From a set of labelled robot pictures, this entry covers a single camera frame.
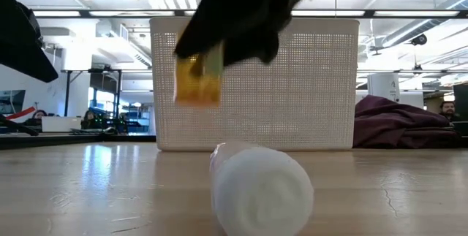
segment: ceiling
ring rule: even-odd
[[[200,0],[18,0],[32,9],[195,9]],[[468,0],[303,0],[298,9],[449,9],[454,4],[468,9]],[[149,37],[149,19],[110,19],[112,27],[124,25],[129,30],[129,41],[141,51],[151,56]],[[411,69],[422,64],[424,69],[463,69],[468,61],[468,19],[449,20],[440,25],[431,25],[428,20],[407,19],[361,19],[360,47],[358,65],[360,69]],[[424,34],[428,42],[422,46],[412,46],[407,41],[395,43],[392,47],[373,51],[395,38],[406,38],[414,27],[426,27]],[[96,62],[112,64],[117,58],[107,58],[97,54]],[[141,63],[126,60],[126,69],[142,69]],[[139,80],[139,75],[132,75],[132,80]],[[428,83],[438,80],[442,74],[427,74],[419,81]],[[401,81],[413,80],[414,75],[402,75]],[[357,85],[365,85],[366,74],[359,74]]]

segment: desk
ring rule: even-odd
[[[291,153],[316,188],[301,235],[468,235],[468,151]],[[209,153],[151,143],[0,151],[3,235],[212,235]]]

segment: white bottle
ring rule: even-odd
[[[314,189],[286,153],[222,143],[211,154],[210,173],[218,235],[293,236],[309,221]]]

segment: ventilation duct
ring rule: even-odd
[[[448,0],[439,6],[440,9],[468,9],[468,0]],[[387,47],[396,46],[402,42],[409,41],[410,39],[420,35],[434,27],[439,26],[448,19],[430,19],[430,20],[415,20],[410,24],[400,28],[398,31],[386,36],[382,40],[382,47],[377,47],[377,50]]]

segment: yellow packet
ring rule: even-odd
[[[218,107],[221,102],[224,44],[207,53],[175,62],[174,102],[191,107]]]

